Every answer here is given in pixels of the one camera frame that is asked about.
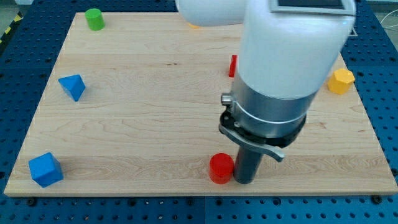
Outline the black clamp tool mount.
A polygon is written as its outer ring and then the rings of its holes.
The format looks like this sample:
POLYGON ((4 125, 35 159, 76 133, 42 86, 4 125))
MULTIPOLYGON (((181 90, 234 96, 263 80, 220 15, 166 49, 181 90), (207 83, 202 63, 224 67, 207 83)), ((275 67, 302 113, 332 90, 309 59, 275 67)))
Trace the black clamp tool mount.
POLYGON ((249 131, 235 125, 236 121, 232 114, 225 110, 220 116, 219 131, 227 138, 252 152, 265 154, 274 158, 277 162, 281 162, 285 154, 282 148, 287 147, 295 141, 299 132, 304 127, 306 116, 299 126, 289 134, 279 138, 265 138, 257 134, 252 134, 249 131))

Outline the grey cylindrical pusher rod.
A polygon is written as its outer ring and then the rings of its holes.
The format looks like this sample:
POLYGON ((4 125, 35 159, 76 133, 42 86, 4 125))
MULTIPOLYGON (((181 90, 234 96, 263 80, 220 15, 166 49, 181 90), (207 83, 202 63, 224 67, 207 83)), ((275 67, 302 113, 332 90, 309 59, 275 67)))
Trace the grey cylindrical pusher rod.
POLYGON ((263 154, 240 147, 234 163, 234 179, 240 184, 250 184, 254 180, 262 157, 263 154))

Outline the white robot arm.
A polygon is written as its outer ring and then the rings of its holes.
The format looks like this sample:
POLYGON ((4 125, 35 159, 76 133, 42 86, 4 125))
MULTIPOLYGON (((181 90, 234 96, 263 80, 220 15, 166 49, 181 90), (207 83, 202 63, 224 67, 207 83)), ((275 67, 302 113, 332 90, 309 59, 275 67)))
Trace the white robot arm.
POLYGON ((350 35, 356 4, 340 1, 176 0, 179 14, 200 26, 242 24, 230 92, 219 129, 239 146, 234 178, 253 181, 263 155, 282 149, 303 128, 308 109, 350 35))

